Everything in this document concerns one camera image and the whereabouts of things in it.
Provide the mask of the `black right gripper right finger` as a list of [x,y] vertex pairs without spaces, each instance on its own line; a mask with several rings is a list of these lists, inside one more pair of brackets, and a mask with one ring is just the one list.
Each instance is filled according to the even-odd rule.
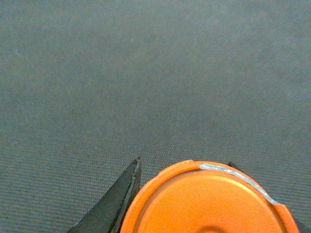
[[236,169],[236,170],[238,170],[238,171],[242,171],[236,164],[234,164],[233,162],[229,162],[228,163],[228,166],[230,166],[230,167],[232,167],[232,168],[234,168],[234,169]]

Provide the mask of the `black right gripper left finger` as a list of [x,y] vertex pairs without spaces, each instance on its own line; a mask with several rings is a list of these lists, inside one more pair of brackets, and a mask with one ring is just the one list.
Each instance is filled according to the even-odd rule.
[[119,233],[124,217],[140,190],[141,160],[134,159],[101,199],[69,233]]

